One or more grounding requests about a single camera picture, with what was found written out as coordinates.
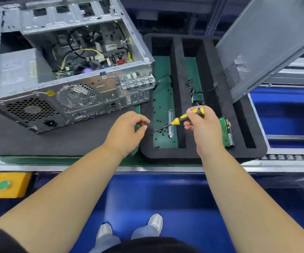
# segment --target hand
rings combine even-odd
[[[192,112],[193,109],[200,107],[205,110],[204,118]],[[191,121],[185,122],[184,126],[185,129],[191,129],[194,132],[196,151],[201,159],[225,149],[219,119],[210,107],[194,106],[186,113]]]
[[[139,145],[148,123],[150,120],[144,115],[129,111],[116,120],[103,145],[124,159]],[[141,127],[135,132],[134,126],[137,124]]]

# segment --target person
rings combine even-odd
[[[197,153],[235,250],[304,252],[304,230],[226,151],[217,116],[211,108],[203,108],[203,119],[188,110],[191,121],[184,126],[194,133]],[[149,123],[141,114],[123,114],[102,146],[1,216],[0,252],[69,252],[120,162],[138,146]],[[141,127],[135,132],[136,124]],[[111,226],[104,224],[91,252],[198,252],[175,238],[158,237],[162,223],[156,213],[126,242],[120,242]]]

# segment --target black foam organizer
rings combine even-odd
[[[144,41],[153,56],[170,57],[176,117],[185,114],[186,110],[192,106],[190,90],[187,86],[185,57],[195,57],[202,90],[212,89],[213,83],[217,82],[215,90],[204,93],[206,105],[211,107],[218,117],[225,117],[231,122],[235,147],[228,148],[228,152],[240,163],[261,158],[267,153],[267,145],[248,96],[244,96],[233,104],[215,49],[219,39],[214,36],[154,33],[144,36]],[[141,113],[151,121],[153,121],[153,112],[153,102],[141,105]],[[177,137],[178,148],[155,148],[153,126],[150,125],[141,141],[141,152],[158,163],[200,163],[193,132],[186,131],[180,125],[177,126]]]

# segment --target person's left hand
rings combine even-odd
[[[124,159],[139,145],[148,123],[150,120],[144,115],[129,111],[116,120],[103,145]],[[134,126],[137,124],[141,127],[135,132]]]

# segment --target screwdriver handle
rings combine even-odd
[[[205,110],[200,107],[192,110],[193,113],[199,115],[200,117],[204,118],[205,116]],[[189,121],[190,119],[188,118],[187,114],[184,114],[180,116],[179,118],[175,118],[174,121],[171,123],[172,125],[180,125],[183,122]]]

